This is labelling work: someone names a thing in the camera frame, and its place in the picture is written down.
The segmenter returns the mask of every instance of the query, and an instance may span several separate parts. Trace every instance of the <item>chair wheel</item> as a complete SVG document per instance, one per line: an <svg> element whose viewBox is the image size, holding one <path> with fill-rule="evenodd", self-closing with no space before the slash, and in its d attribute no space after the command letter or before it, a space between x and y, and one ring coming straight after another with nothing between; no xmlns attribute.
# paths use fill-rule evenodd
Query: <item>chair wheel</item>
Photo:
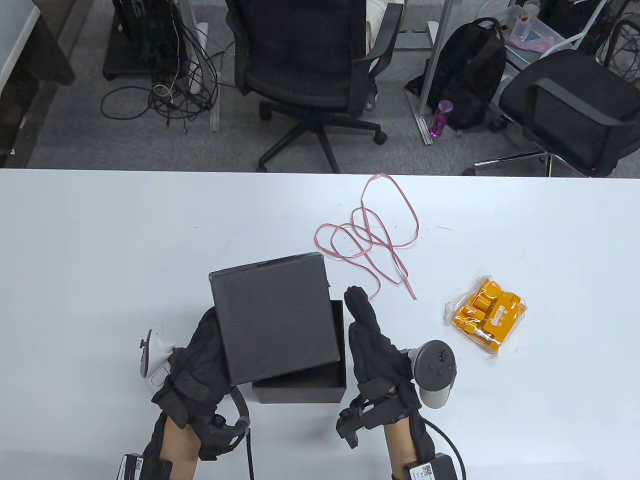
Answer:
<svg viewBox="0 0 640 480"><path fill-rule="evenodd" d="M373 136L373 141L376 142L378 145L382 145L384 142L387 141L387 134L384 133L382 130L378 130L376 134Z"/></svg>
<svg viewBox="0 0 640 480"><path fill-rule="evenodd" d="M268 122L271 120L271 110L268 108L260 107L260 119Z"/></svg>
<svg viewBox="0 0 640 480"><path fill-rule="evenodd" d="M507 120L506 118L496 118L495 120L489 122L489 131L491 133L502 132L507 128L507 125L509 125L509 120Z"/></svg>

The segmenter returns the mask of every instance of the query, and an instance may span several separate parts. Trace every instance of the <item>black box lid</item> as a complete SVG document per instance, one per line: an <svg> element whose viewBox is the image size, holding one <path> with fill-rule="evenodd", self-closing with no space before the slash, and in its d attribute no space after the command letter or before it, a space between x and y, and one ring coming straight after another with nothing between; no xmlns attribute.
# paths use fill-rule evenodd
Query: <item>black box lid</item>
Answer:
<svg viewBox="0 0 640 480"><path fill-rule="evenodd" d="M320 253L220 270L209 281L232 385L340 359Z"/></svg>

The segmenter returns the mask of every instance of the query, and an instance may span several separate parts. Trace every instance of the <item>gray carpet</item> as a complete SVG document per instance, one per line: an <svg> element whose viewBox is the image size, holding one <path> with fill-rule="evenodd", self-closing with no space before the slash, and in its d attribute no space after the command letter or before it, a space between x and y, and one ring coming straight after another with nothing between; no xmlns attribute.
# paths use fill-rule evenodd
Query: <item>gray carpet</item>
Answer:
<svg viewBox="0 0 640 480"><path fill-rule="evenodd" d="M439 16L440 7L412 0L410 4L406 28L423 25ZM457 23L471 19L478 4L478 0L465 1L456 13ZM197 20L208 22L210 35L220 42L232 40L224 25L225 13L225 7L220 5L195 7ZM167 127L166 121L153 111L127 122L104 118L99 104L105 93L128 84L149 86L144 80L107 82L102 77L112 15L109 0L94 0L72 56L77 79L72 86L58 90L31 156L30 168L252 172L259 156L292 127L291 119L278 114L270 122L261 121L260 97L255 93L243 97L227 87L222 87L221 125L216 133L209 132L208 114L188 123L187 134L183 133L182 122L172 122ZM214 52L217 48L209 42L207 50ZM382 125L388 134L384 145L376 145L367 133L327 130L344 173L459 175L474 161L534 150L515 127L500 134L492 134L484 127L461 134L448 129L432 147L426 147L403 93L407 80L422 72L425 58L421 52L396 52L391 66L377 80L378 106L363 119ZM232 79L233 57L226 56L221 80L232 83ZM146 98L145 92L118 92L108 100L105 110L116 116L134 115L144 108ZM269 163L269 170L330 172L322 148L311 134L278 154ZM533 160L486 173L542 175L543 167ZM573 175L562 166L554 174ZM624 159L613 176L640 177L640 157L634 154Z"/></svg>

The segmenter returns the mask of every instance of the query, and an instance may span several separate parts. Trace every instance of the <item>orange toy in plastic bag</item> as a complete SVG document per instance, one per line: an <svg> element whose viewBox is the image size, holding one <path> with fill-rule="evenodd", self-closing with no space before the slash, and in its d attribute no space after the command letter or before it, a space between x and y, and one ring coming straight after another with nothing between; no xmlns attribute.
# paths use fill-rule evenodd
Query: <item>orange toy in plastic bag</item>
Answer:
<svg viewBox="0 0 640 480"><path fill-rule="evenodd" d="M505 292L490 277L454 308L451 321L490 353L498 353L527 310L522 298Z"/></svg>

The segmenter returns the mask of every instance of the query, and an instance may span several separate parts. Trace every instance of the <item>black office chair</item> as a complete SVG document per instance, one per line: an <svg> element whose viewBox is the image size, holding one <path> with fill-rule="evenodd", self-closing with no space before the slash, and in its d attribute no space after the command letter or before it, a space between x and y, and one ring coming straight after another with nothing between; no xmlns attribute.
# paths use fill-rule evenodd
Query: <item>black office chair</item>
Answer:
<svg viewBox="0 0 640 480"><path fill-rule="evenodd" d="M563 50L516 75L499 106L541 150L476 162L463 175L536 157L545 161L547 177L554 160L588 177L610 175L621 158L640 147L640 90L607 68L609 53L602 66L579 51Z"/></svg>
<svg viewBox="0 0 640 480"><path fill-rule="evenodd" d="M257 172L266 172L269 160L311 131L333 172L340 173L325 125L373 131L379 145L387 140L380 125L357 117L374 78L391 62L401 4L387 6L376 43L365 55L365 0L226 2L227 24L236 40L238 90L278 102L260 102L261 119L269 120L275 111L299 121L260 157Z"/></svg>

